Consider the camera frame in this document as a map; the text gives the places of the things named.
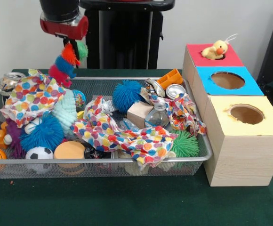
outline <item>red box top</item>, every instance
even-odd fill
[[[225,59],[223,60],[209,60],[201,55],[201,52],[211,47],[213,44],[188,44],[189,53],[193,59],[195,66],[198,67],[229,67],[229,66],[243,66],[242,61],[239,59],[237,53],[234,51],[231,45],[228,45],[228,50],[225,53]]]

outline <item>black stand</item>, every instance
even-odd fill
[[[175,0],[81,0],[89,19],[88,68],[156,69],[163,16]]]

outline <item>stuffed duck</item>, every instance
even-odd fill
[[[210,60],[219,60],[219,59],[222,59],[224,57],[224,54],[228,50],[229,41],[235,39],[236,35],[237,34],[231,35],[225,41],[222,41],[222,40],[216,41],[213,44],[213,46],[205,48],[201,52],[201,55],[203,57],[207,58],[207,59],[210,59]]]

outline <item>green spiky ball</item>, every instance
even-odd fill
[[[87,45],[85,45],[82,41],[77,41],[77,47],[78,47],[80,60],[83,60],[85,57],[88,57],[88,46]]]
[[[186,130],[172,130],[171,133],[178,134],[171,149],[171,151],[175,152],[177,158],[197,157],[199,155],[198,141],[190,132]]]

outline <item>wooden cube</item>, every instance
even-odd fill
[[[192,92],[202,118],[208,95],[264,96],[246,67],[196,67]]]
[[[204,122],[211,186],[267,186],[273,176],[273,107],[263,96],[209,96]]]
[[[196,67],[243,66],[242,61],[231,45],[228,45],[228,51],[222,60],[209,60],[203,57],[201,52],[212,45],[213,44],[195,44],[186,46],[182,77],[188,80],[191,88],[193,86],[194,75],[197,73]]]
[[[145,128],[145,118],[149,112],[153,109],[153,106],[144,102],[134,103],[127,111],[127,119],[135,124],[140,129]]]

